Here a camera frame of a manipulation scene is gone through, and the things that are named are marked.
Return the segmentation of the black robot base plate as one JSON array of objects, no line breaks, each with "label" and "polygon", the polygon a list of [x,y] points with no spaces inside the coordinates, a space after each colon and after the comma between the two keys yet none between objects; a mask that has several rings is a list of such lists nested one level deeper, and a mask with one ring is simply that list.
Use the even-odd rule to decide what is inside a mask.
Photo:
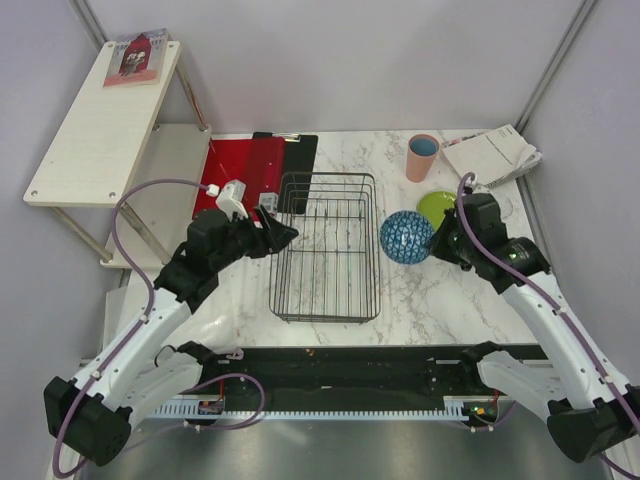
[{"label": "black robot base plate", "polygon": [[492,389],[471,378],[460,347],[247,348],[241,359],[189,342],[179,347],[202,366],[200,382],[219,375],[223,393],[242,406],[419,407],[440,406],[445,397],[492,399]]}]

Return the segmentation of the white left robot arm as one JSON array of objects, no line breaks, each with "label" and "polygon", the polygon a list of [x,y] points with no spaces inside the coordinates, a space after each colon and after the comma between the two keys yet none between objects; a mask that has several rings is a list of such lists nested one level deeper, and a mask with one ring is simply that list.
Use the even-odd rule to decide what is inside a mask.
[{"label": "white left robot arm", "polygon": [[44,405],[54,449],[68,446],[104,466],[123,450],[133,428],[157,406],[192,387],[208,393],[219,369],[204,360],[205,347],[190,342],[162,367],[145,364],[164,340],[185,323],[218,287],[219,274],[244,257],[261,259],[285,249],[298,231],[274,219],[264,207],[253,215],[200,212],[153,283],[150,305],[70,380],[53,378]]}]

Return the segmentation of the light blue plastic cup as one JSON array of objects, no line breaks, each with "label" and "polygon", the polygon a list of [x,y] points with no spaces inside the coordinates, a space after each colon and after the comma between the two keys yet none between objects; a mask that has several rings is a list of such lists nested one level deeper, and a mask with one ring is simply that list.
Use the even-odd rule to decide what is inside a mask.
[{"label": "light blue plastic cup", "polygon": [[413,138],[409,143],[410,151],[420,157],[430,157],[439,151],[439,142],[432,138]]}]

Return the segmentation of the black wire dish rack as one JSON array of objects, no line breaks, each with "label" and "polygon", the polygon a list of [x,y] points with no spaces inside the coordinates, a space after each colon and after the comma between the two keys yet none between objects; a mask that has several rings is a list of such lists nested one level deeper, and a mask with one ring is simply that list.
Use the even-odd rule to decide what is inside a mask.
[{"label": "black wire dish rack", "polygon": [[269,307],[286,322],[354,323],[381,311],[379,214],[369,173],[284,175],[277,219],[298,236],[271,261]]}]

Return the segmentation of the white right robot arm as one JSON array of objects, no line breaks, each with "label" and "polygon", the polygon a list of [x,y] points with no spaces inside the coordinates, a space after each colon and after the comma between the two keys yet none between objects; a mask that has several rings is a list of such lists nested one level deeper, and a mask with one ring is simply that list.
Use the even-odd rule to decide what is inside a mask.
[{"label": "white right robot arm", "polygon": [[551,267],[528,238],[511,238],[497,200],[463,191],[428,243],[430,254],[491,284],[534,334],[555,371],[542,374],[487,341],[464,350],[458,381],[511,397],[581,463],[639,433],[639,389],[597,347],[566,303]]}]

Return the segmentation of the lime green plastic plate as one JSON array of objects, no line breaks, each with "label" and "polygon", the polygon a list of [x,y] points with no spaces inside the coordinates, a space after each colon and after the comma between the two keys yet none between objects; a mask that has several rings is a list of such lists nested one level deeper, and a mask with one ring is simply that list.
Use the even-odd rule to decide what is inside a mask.
[{"label": "lime green plastic plate", "polygon": [[447,190],[436,190],[425,194],[417,203],[416,211],[423,215],[437,230],[445,217],[445,211],[455,205],[456,194]]}]

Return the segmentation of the blue patterned ceramic bowl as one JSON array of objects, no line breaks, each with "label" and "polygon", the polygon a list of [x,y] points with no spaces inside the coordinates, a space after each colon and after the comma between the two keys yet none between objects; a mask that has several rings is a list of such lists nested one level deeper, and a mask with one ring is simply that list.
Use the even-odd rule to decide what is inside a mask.
[{"label": "blue patterned ceramic bowl", "polygon": [[435,230],[425,216],[403,210],[384,220],[379,239],[390,260],[402,265],[416,265],[429,256],[428,243],[434,234]]}]

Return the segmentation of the pink plastic cup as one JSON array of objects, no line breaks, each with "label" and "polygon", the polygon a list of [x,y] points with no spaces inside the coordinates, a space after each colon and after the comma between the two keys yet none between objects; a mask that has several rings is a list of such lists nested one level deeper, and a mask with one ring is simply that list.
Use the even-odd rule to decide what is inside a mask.
[{"label": "pink plastic cup", "polygon": [[[428,134],[417,134],[417,135],[414,135],[409,140],[409,143],[413,138],[420,138],[420,137],[427,137],[427,138],[432,138],[434,140],[437,140],[435,137]],[[430,157],[420,157],[418,155],[413,154],[409,149],[409,143],[408,143],[408,150],[407,150],[406,177],[411,182],[419,183],[425,180],[429,170],[434,164],[440,151],[440,142],[439,142],[438,153]]]}]

